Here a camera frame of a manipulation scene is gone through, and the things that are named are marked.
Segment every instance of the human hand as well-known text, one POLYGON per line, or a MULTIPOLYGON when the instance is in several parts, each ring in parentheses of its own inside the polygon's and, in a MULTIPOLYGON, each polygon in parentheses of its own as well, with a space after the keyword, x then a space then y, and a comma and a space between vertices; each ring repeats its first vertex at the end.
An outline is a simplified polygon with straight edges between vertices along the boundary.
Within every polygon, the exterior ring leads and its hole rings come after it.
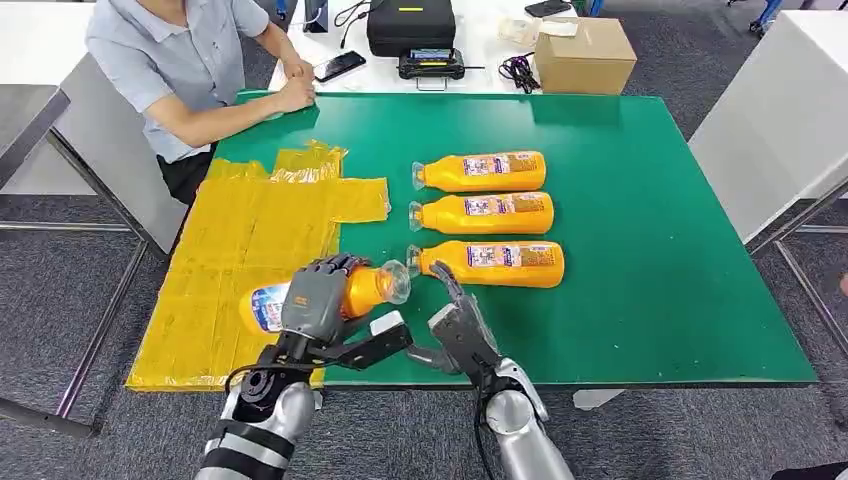
POLYGON ((273 96, 277 112, 296 112, 315 103, 315 86, 305 77, 295 77, 273 96))
POLYGON ((283 73, 286 78, 291 80, 296 77, 303 77, 310 82, 315 79, 315 71, 312 69, 312 64, 297 57, 294 60, 283 61, 283 73))

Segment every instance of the yellow plastic bag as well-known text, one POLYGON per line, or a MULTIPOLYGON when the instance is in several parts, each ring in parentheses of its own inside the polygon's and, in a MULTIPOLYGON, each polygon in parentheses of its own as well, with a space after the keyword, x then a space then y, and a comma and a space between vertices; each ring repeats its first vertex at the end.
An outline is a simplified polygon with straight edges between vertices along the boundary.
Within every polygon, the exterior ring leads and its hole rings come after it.
MULTIPOLYGON (((346 151, 280 150, 274 171, 217 158, 198 190, 126 385, 220 390, 276 335, 249 330, 238 302, 338 251, 339 222, 385 220, 383 179, 340 179, 346 151)), ((313 381, 320 381, 316 372, 313 381)))

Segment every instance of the black pants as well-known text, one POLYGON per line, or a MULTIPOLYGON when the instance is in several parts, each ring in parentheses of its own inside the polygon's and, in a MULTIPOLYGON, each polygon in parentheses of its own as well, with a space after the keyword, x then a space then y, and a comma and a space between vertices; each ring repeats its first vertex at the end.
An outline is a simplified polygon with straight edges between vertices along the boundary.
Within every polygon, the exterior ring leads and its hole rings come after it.
POLYGON ((848 462, 831 463, 820 467, 781 470, 772 475, 771 480, 833 480, 844 470, 848 462))
POLYGON ((206 178, 206 171, 209 170, 209 164, 212 163, 217 146, 217 143, 213 143, 208 152, 198 153, 174 163, 166 163, 161 155, 156 155, 159 169, 162 170, 162 178, 172 197, 188 206, 194 203, 197 187, 206 178))

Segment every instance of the shirt pocket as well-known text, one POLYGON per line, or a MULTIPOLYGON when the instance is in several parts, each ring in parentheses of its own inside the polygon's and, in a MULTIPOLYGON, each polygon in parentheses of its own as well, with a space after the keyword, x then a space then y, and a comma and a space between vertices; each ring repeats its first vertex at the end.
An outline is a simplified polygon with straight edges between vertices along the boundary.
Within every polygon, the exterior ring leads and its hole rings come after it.
POLYGON ((232 75, 242 75, 241 42, 239 42, 234 22, 231 17, 225 16, 222 22, 212 30, 214 32, 211 39, 212 58, 222 79, 232 75))

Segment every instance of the bottle cap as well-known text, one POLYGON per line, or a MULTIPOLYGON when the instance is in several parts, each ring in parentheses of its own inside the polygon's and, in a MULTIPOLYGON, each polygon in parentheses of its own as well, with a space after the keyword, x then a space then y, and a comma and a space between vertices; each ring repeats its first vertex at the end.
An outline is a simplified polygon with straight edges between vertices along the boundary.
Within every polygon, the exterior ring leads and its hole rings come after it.
POLYGON ((411 290, 409 270, 397 260, 389 260, 380 270, 385 274, 384 278, 389 280, 380 288, 383 299, 395 305, 406 302, 411 290))
POLYGON ((406 249, 406 269, 410 278, 421 275, 421 249, 415 245, 406 249))
POLYGON ((412 186, 416 190, 424 188, 424 164, 419 162, 412 163, 412 186))
POLYGON ((421 230, 421 220, 424 217, 424 209, 418 202, 409 202, 409 229, 413 232, 421 230))

